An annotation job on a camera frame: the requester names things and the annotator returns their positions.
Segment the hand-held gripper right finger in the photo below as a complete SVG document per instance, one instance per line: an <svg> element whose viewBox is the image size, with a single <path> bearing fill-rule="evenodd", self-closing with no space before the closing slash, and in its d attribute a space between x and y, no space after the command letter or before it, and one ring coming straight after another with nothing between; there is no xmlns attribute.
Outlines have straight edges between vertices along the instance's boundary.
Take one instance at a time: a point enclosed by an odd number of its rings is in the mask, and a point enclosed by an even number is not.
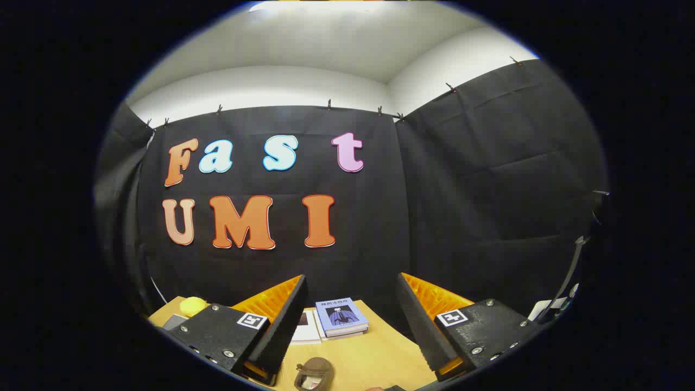
<svg viewBox="0 0 695 391"><path fill-rule="evenodd" d="M437 381L491 364L534 337L539 325L496 299L479 302L407 273L396 295L410 331Z"/></svg>

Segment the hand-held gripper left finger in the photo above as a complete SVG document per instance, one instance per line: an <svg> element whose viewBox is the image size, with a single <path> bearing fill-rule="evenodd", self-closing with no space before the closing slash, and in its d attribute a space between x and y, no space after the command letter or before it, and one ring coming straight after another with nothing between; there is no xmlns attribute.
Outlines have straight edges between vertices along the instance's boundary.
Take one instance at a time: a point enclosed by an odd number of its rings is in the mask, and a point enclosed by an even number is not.
<svg viewBox="0 0 695 391"><path fill-rule="evenodd" d="M307 295L300 274L233 306L207 304L166 331L206 361L273 386Z"/></svg>

